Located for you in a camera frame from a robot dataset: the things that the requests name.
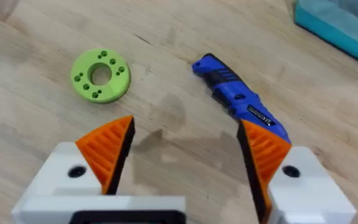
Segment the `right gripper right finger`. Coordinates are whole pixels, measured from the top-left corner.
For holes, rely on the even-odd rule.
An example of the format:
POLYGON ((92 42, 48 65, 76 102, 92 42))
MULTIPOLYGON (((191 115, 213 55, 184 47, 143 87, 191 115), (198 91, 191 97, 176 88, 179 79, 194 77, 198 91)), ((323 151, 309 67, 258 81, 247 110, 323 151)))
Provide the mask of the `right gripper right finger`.
POLYGON ((259 223, 352 223, 356 209, 311 149, 246 120, 237 139, 259 223))

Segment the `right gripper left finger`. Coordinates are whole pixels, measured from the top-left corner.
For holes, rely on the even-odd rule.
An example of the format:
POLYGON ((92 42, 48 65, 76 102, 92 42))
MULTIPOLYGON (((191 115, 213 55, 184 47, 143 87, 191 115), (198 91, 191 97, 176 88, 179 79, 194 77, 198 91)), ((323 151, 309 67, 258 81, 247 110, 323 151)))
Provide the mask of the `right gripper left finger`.
POLYGON ((108 122, 50 153, 26 194, 114 195, 135 134, 132 115, 108 122))

